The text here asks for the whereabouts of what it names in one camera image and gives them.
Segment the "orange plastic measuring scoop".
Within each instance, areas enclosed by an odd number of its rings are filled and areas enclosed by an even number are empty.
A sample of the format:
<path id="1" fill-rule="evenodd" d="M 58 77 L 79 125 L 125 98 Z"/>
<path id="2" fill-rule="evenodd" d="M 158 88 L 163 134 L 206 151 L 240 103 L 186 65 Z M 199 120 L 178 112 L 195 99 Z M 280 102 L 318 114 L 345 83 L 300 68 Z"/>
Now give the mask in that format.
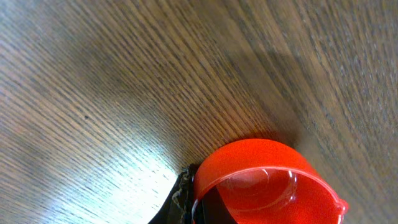
<path id="1" fill-rule="evenodd" d="M 349 209 L 306 158 L 269 139 L 217 149 L 193 189 L 192 223 L 342 223 Z"/>

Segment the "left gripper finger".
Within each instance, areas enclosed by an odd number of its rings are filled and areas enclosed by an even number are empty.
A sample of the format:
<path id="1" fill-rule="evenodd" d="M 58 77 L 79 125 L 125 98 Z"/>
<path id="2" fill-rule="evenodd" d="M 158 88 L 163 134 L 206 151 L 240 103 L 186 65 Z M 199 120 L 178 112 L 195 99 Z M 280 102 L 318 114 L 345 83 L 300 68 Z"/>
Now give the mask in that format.
<path id="1" fill-rule="evenodd" d="M 179 173 L 165 202 L 149 224 L 191 224 L 194 204 L 193 178 L 199 165 L 190 164 Z"/>

